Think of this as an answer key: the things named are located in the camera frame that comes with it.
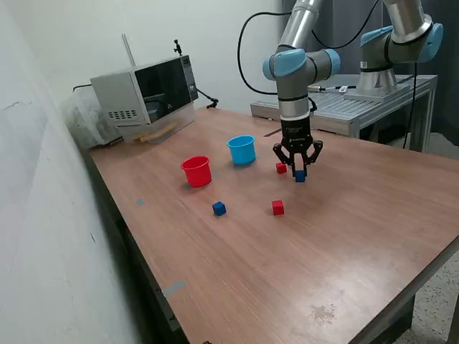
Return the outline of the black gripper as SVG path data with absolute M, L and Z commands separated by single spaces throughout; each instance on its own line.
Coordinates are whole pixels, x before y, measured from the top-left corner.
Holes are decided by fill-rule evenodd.
M 278 157 L 279 161 L 290 166 L 292 175 L 295 175 L 295 159 L 294 154 L 288 151 L 288 155 L 284 153 L 284 148 L 309 148 L 311 146 L 311 124 L 310 118 L 305 117 L 296 120 L 281 120 L 282 140 L 281 143 L 276 143 L 273 146 L 273 152 Z M 323 148 L 321 140 L 312 142 L 313 152 L 311 155 L 305 151 L 301 153 L 303 159 L 303 171 L 305 177 L 308 176 L 307 166 L 314 164 L 320 155 Z

